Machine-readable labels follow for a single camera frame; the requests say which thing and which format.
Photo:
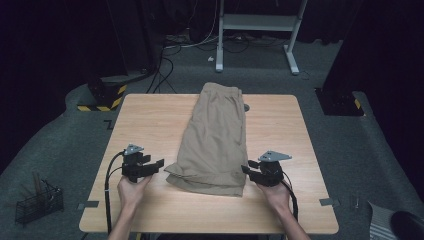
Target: wire basket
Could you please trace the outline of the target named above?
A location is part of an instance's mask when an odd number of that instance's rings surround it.
[[[34,197],[16,203],[15,223],[25,224],[61,210],[63,212],[63,190],[50,188]]]

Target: black base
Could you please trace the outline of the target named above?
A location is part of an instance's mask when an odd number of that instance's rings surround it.
[[[87,87],[78,102],[80,111],[113,111],[122,100],[126,85],[105,86],[102,94],[96,96]]]
[[[315,93],[325,115],[332,116],[364,116],[359,101],[352,93],[340,94],[332,91],[315,89]]]

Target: wooden table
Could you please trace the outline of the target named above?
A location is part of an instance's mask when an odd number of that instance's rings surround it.
[[[176,161],[183,132],[192,115],[198,95],[130,94],[127,95],[89,201],[97,208],[86,208],[80,222],[84,232],[107,232],[104,181],[113,156],[129,143],[143,146],[152,162],[165,159],[165,167]],[[320,168],[299,108],[290,95],[243,95],[250,106],[246,113],[249,159],[267,150],[292,155],[281,161],[293,184],[299,204],[299,222],[307,233],[332,234],[338,224],[331,206],[321,206],[328,198]],[[118,158],[112,169],[120,167]],[[265,202],[262,192],[247,180],[242,198],[196,194],[168,182],[168,173],[160,169],[146,189],[146,195],[132,226],[134,232],[185,233],[282,233],[280,223]],[[110,179],[112,222],[120,211],[117,184],[120,170]]]

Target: khaki shorts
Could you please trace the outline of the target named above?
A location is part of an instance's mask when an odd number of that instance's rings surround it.
[[[169,183],[196,193],[243,195],[247,165],[246,116],[241,90],[206,83],[184,132]]]

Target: gray carpet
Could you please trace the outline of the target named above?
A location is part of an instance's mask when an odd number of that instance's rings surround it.
[[[225,47],[231,51],[243,48],[234,43],[226,43]],[[295,95],[329,195],[340,201],[340,206],[334,208],[339,232],[313,235],[312,239],[369,239],[372,212],[367,201],[421,217],[424,207],[387,145],[364,93],[354,94],[366,116],[323,114],[314,88],[322,86],[339,47],[340,44],[323,46],[320,42],[297,43],[294,54],[302,71],[298,76],[291,75],[281,45],[225,52],[222,73],[215,73],[215,62],[208,61],[210,56],[215,58],[215,51],[183,48],[167,56],[174,64],[168,81],[177,93],[200,93],[204,83],[216,82],[236,86],[246,94]],[[177,51],[178,48],[168,49],[164,54]],[[163,61],[161,73],[166,75],[170,69],[171,64]],[[151,79],[129,84],[125,94],[146,92]],[[114,123],[119,113],[119,108],[113,112],[79,112],[76,105],[85,87],[68,94],[66,112],[34,135],[0,176],[1,239],[81,239],[84,235],[78,226],[82,211],[77,206],[88,198],[112,132],[104,120]],[[160,92],[173,90],[164,83]],[[65,210],[23,227],[15,224],[15,204],[24,199],[21,185],[33,189],[33,171],[64,190]],[[351,207],[351,195],[359,195],[357,211]],[[105,238],[106,234],[99,233],[86,237]]]

